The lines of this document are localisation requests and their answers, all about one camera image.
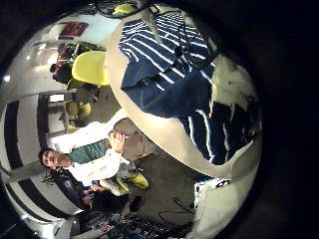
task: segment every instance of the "black and white striped wall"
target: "black and white striped wall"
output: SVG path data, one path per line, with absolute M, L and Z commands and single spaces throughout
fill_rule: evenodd
M 39 108 L 39 95 L 10 103 L 0 121 L 1 165 L 8 171 L 38 160 L 44 143 L 48 115 Z M 69 218 L 80 211 L 54 183 L 42 182 L 45 173 L 5 185 L 8 196 L 19 213 L 49 223 Z

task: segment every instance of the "ceiling light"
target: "ceiling light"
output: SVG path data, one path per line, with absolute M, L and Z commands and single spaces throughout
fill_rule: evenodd
M 10 82 L 11 77 L 9 75 L 3 77 L 3 81 Z
M 46 44 L 43 44 L 43 45 L 41 45 L 40 47 L 39 47 L 39 50 L 43 50 L 43 49 L 45 49 L 46 48 Z

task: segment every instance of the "green shirt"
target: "green shirt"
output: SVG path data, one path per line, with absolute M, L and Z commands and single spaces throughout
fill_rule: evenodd
M 72 152 L 69 153 L 69 157 L 71 162 L 83 164 L 104 156 L 106 152 L 105 141 L 102 139 L 73 149 Z

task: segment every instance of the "striped clothing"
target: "striped clothing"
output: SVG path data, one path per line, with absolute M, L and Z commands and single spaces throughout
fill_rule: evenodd
M 207 116 L 214 64 L 196 70 L 176 53 L 179 45 L 190 40 L 190 54 L 202 60 L 208 54 L 206 44 L 194 28 L 185 27 L 185 32 L 179 28 L 183 24 L 180 13 L 159 16 L 156 23 L 161 44 L 142 20 L 123 27 L 119 48 L 129 63 L 121 88 L 142 111 L 179 118 L 203 156 L 223 164 L 229 152 L 226 130 L 222 122 Z
M 147 113 L 164 118 L 189 116 L 197 109 L 208 110 L 213 64 L 202 70 L 193 69 L 184 56 L 177 57 L 175 49 L 190 40 L 190 54 L 205 59 L 208 51 L 199 33 L 192 27 L 185 32 L 180 13 L 156 19 L 159 44 L 143 20 L 126 23 L 123 27 L 120 50 L 129 58 L 122 90 Z M 187 98 L 180 104 L 180 99 Z

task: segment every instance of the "man's hand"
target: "man's hand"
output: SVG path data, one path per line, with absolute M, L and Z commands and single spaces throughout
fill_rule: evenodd
M 109 134 L 110 144 L 115 152 L 121 153 L 123 151 L 126 135 L 123 133 L 111 131 Z
M 91 185 L 90 189 L 93 191 L 105 191 L 105 190 L 109 190 L 109 188 L 103 187 L 103 186 L 99 186 L 99 185 Z

